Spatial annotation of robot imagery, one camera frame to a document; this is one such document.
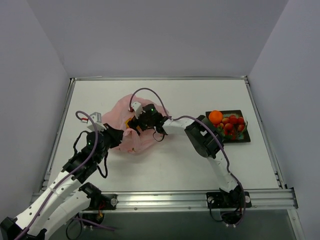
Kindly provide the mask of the small cherry sprig with leaves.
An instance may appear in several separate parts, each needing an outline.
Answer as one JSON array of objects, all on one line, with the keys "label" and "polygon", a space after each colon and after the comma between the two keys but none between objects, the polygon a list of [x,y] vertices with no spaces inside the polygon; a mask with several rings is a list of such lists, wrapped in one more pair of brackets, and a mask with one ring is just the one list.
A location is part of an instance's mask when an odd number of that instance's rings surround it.
[{"label": "small cherry sprig with leaves", "polygon": [[219,131],[219,133],[221,134],[221,135],[225,135],[225,129],[224,129],[224,125],[223,124],[219,124],[218,126],[217,126],[217,130]]}]

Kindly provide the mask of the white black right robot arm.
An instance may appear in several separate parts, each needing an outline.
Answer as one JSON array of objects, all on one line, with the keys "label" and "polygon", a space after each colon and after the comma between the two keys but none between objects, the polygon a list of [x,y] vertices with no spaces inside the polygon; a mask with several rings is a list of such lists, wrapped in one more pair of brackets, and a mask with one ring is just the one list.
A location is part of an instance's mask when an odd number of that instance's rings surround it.
[{"label": "white black right robot arm", "polygon": [[230,161],[224,150],[223,138],[207,117],[183,115],[172,118],[162,115],[154,104],[142,106],[137,101],[130,104],[129,111],[134,113],[134,117],[127,124],[138,134],[146,130],[155,130],[162,136],[187,136],[195,151],[210,163],[217,177],[219,190],[231,196],[244,194],[240,181],[230,171]]}]

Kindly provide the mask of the red fake berry cluster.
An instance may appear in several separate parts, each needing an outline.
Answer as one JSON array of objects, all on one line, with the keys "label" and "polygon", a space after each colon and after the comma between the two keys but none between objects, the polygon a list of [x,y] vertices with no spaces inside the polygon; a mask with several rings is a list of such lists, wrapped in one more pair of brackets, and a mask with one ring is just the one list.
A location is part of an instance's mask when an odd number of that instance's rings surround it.
[{"label": "red fake berry cluster", "polygon": [[249,142],[248,121],[239,115],[224,116],[221,125],[224,125],[224,141]]}]

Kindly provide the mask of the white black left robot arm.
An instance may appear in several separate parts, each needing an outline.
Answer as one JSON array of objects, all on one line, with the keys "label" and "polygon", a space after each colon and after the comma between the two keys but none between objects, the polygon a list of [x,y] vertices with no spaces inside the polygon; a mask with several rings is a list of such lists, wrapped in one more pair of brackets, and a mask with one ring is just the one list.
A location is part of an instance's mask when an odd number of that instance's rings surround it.
[{"label": "white black left robot arm", "polygon": [[69,219],[86,209],[103,209],[110,203],[102,191],[88,182],[99,164],[107,162],[108,151],[118,147],[124,131],[108,124],[95,124],[86,132],[86,145],[62,167],[50,186],[16,217],[0,224],[5,240],[47,240]]}]

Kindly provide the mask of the orange fake fruit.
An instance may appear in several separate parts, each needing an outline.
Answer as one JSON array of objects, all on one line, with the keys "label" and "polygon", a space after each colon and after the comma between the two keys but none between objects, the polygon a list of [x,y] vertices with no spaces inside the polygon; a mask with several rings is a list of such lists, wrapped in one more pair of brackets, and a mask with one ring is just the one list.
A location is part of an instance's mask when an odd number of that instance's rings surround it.
[{"label": "orange fake fruit", "polygon": [[214,125],[218,125],[223,120],[223,114],[218,110],[213,110],[209,113],[208,119],[213,123]]}]

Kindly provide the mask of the yellow fake fruit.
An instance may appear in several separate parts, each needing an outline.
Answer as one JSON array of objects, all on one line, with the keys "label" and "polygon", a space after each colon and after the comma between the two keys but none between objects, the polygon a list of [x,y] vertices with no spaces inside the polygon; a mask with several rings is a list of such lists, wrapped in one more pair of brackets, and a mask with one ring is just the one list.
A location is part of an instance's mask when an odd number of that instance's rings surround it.
[{"label": "yellow fake fruit", "polygon": [[131,127],[131,120],[128,119],[126,122],[125,122],[125,125],[127,128],[130,128]]}]

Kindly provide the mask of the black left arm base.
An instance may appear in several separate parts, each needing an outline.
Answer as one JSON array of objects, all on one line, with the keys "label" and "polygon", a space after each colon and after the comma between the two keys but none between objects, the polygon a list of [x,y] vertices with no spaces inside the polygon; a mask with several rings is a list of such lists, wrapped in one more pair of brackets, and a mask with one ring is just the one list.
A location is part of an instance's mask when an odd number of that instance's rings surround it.
[{"label": "black left arm base", "polygon": [[114,193],[100,194],[95,200],[98,210],[115,210],[118,204],[118,195]]}]

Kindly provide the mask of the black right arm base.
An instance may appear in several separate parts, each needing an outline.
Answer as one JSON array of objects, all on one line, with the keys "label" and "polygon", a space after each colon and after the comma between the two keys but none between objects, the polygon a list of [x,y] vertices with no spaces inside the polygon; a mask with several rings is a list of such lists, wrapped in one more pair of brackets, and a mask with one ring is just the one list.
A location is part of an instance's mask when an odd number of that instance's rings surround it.
[{"label": "black right arm base", "polygon": [[212,209],[244,209],[244,206],[247,208],[252,207],[249,193],[241,190],[207,192],[206,200],[207,206]]}]

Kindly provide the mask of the pink plastic bag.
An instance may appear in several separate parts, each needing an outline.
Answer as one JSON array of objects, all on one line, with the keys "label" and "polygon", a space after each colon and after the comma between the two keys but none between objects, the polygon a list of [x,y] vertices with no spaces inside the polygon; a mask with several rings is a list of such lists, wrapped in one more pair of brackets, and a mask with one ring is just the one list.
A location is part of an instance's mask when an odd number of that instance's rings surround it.
[{"label": "pink plastic bag", "polygon": [[129,94],[118,100],[111,111],[102,115],[102,123],[108,124],[114,129],[124,131],[122,142],[114,148],[115,150],[123,153],[139,154],[156,144],[164,135],[157,133],[154,129],[141,131],[140,135],[138,135],[134,129],[127,128],[126,121],[135,117],[134,112],[129,112],[129,107],[132,102],[139,102],[143,107],[148,104],[154,104],[157,111],[163,116],[166,116],[162,106],[155,104],[149,99]]}]

